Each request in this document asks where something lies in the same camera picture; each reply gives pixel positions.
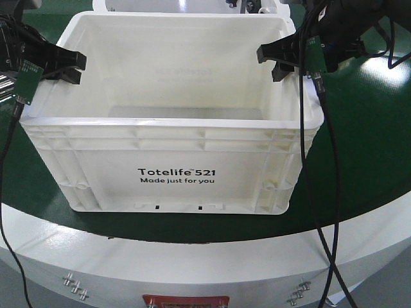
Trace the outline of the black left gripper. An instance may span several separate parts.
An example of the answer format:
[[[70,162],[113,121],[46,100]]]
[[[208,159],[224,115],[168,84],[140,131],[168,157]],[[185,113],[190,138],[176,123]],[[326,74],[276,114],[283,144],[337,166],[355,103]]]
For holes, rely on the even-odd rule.
[[[1,74],[15,76],[22,62],[29,60],[44,69],[41,80],[79,85],[82,74],[76,69],[85,70],[87,57],[79,51],[51,46],[35,28],[22,22],[24,10],[41,5],[42,1],[1,1]]]

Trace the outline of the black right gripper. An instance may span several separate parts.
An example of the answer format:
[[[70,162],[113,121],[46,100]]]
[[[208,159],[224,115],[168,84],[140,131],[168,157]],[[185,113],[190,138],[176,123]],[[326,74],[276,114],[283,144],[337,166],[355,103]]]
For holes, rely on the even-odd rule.
[[[350,58],[371,56],[360,37],[384,16],[385,1],[305,1],[304,4],[310,13],[315,9],[324,11],[322,17],[314,14],[310,35],[320,38],[328,72],[335,72],[339,63]],[[273,82],[280,82],[291,73],[300,76],[305,45],[306,35],[301,31],[262,44],[256,51],[258,63],[276,61]]]

